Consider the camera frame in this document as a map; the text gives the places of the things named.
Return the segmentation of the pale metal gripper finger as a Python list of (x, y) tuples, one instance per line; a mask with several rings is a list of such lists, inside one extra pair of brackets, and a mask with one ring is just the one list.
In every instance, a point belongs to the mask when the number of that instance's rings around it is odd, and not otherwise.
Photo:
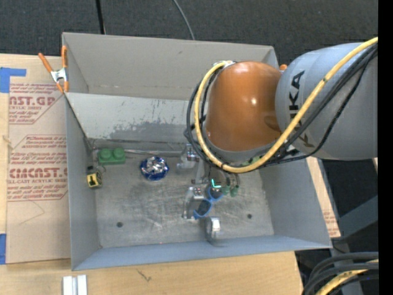
[(191, 144), (186, 144), (181, 152), (179, 161), (176, 164), (176, 171), (178, 173), (191, 171), (197, 166), (199, 161), (200, 157), (194, 150), (193, 146)]
[(183, 201), (183, 219), (196, 219), (195, 211), (199, 208), (200, 203), (204, 199), (202, 188), (200, 187), (189, 187), (185, 193)]

